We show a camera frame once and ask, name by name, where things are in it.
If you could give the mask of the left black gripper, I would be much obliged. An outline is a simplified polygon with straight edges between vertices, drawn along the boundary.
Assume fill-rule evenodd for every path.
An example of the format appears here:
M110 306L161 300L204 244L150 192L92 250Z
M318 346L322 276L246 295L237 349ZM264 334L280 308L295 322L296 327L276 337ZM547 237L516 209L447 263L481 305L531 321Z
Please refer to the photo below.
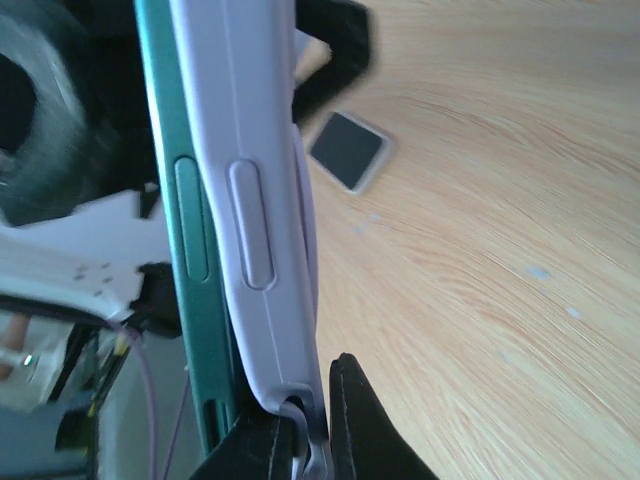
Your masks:
M65 1L89 34L95 85L106 104L118 142L100 198L131 190L137 216L151 217L160 199L138 29L132 1Z

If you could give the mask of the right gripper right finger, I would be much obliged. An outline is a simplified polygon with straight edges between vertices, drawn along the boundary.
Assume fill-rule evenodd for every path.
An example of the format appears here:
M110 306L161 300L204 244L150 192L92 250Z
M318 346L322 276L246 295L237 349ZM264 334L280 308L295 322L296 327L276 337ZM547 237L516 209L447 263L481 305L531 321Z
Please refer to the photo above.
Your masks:
M357 358L343 353L329 374L335 477L427 480L436 475L399 434Z

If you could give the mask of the lilac phone case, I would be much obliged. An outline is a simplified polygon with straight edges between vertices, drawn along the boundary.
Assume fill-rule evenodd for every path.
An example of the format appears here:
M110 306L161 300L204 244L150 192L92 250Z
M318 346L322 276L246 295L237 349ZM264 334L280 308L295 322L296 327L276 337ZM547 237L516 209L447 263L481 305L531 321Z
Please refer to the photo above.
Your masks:
M170 5L196 160L242 365L258 403L298 432L294 473L330 479L315 308L291 106L291 1Z

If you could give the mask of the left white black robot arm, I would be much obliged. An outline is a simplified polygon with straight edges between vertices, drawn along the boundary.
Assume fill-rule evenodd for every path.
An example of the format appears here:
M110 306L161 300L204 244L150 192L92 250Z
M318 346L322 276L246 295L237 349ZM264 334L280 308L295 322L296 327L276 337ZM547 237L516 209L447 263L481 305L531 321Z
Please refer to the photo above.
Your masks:
M317 247L299 126L368 69L369 12L354 1L140 1L135 15L157 161L196 170L251 392L320 451ZM95 42L58 1L5 1L1 54L35 93L27 130L1 156L2 214L15 226L67 216L133 155Z

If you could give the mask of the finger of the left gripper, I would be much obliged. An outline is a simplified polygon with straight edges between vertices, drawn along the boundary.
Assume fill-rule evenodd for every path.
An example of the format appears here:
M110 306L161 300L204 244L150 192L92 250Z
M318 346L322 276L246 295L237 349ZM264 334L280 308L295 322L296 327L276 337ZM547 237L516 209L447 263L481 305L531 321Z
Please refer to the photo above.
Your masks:
M368 71L373 40L369 9L356 1L297 0L296 27L324 43L330 53L295 88L292 117L303 125Z

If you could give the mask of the black phone green edge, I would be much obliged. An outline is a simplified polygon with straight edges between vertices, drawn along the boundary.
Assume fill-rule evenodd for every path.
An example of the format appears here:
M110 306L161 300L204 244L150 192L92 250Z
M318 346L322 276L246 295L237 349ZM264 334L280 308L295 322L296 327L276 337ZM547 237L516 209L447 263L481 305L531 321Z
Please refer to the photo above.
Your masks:
M204 453L237 416L233 343L212 215L195 160L170 5L134 3L193 402Z

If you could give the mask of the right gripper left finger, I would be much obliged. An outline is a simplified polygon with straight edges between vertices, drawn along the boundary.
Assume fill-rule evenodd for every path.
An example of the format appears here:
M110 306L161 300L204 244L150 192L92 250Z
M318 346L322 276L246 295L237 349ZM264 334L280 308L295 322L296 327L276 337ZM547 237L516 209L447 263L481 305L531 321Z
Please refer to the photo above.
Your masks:
M294 423L264 411L241 414L191 480L289 480Z

